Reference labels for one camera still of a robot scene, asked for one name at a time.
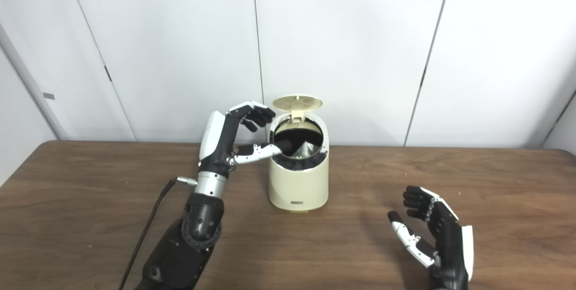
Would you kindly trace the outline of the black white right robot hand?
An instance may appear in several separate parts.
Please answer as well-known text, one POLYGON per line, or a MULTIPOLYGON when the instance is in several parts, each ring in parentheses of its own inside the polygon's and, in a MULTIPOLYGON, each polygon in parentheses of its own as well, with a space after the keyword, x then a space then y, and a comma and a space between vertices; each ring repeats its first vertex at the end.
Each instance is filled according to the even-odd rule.
POLYGON ((409 185, 403 192, 403 205, 410 218, 425 222, 434 245, 411 229, 397 211, 387 217, 405 249, 428 272, 430 290, 468 290, 474 270, 473 226, 461 226, 448 203, 420 186, 409 185))

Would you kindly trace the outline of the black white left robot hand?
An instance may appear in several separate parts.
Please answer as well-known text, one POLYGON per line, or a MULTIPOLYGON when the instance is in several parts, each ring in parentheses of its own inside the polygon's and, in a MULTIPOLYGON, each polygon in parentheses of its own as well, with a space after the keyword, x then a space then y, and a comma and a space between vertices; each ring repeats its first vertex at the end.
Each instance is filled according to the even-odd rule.
POLYGON ((251 163, 290 151, 290 141, 275 143, 246 144, 234 147, 239 126, 250 132, 271 124, 276 113, 271 108, 248 101, 232 107, 223 114, 214 111, 210 114, 200 143, 199 171, 229 176, 238 164, 251 163))

